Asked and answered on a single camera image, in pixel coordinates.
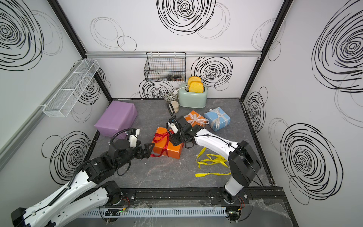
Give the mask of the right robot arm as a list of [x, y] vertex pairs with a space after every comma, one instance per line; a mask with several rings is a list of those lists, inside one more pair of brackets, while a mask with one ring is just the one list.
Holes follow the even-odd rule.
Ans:
[[259, 159], [246, 141], [240, 143], [229, 141], [214, 135], [200, 125], [192, 126], [184, 117], [176, 117], [175, 110], [170, 102], [167, 109], [171, 118], [166, 124], [170, 141], [174, 146], [186, 143], [193, 143], [206, 147], [216, 154], [227, 159], [231, 171], [231, 177], [224, 186], [222, 197], [232, 204], [239, 192], [250, 185], [261, 169]]

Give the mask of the yellow ribbon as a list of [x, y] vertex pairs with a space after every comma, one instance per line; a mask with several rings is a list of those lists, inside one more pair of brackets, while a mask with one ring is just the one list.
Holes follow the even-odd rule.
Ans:
[[[199, 160], [199, 158], [204, 155], [206, 150], [207, 150], [207, 148], [204, 147], [196, 157], [196, 162], [198, 164], [199, 169], [201, 169], [201, 166], [213, 166], [213, 165], [217, 165], [217, 164], [221, 164], [224, 167], [229, 168], [229, 166], [226, 164], [226, 162], [228, 162], [228, 160], [225, 159], [221, 155], [206, 154], [206, 157], [207, 157], [206, 159]], [[229, 172], [229, 173], [196, 173], [195, 177], [201, 178], [201, 177], [206, 177], [206, 176], [229, 176], [229, 175], [231, 175], [231, 172]]]

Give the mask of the purple gift box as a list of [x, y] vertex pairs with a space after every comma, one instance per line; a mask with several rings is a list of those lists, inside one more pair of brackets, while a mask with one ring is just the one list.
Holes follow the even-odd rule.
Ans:
[[96, 122], [95, 127], [101, 135], [113, 137], [117, 132], [131, 128], [137, 115], [133, 103], [114, 100]]

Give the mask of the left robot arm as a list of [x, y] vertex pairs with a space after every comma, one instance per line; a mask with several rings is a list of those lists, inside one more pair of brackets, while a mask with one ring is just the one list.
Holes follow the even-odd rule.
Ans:
[[94, 207], [117, 205], [127, 201], [115, 181], [105, 182], [133, 159], [151, 156], [154, 143], [140, 145], [140, 140], [111, 142], [100, 157], [82, 163], [70, 181], [44, 200], [11, 214], [15, 227], [55, 227], [71, 217], [79, 217]]

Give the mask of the orange box red ribbon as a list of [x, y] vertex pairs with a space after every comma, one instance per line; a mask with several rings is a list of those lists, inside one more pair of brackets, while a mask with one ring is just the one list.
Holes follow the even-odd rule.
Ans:
[[151, 157], [167, 156], [180, 159], [183, 144], [174, 146], [171, 143], [170, 134], [166, 128], [158, 127], [153, 138], [154, 148]]

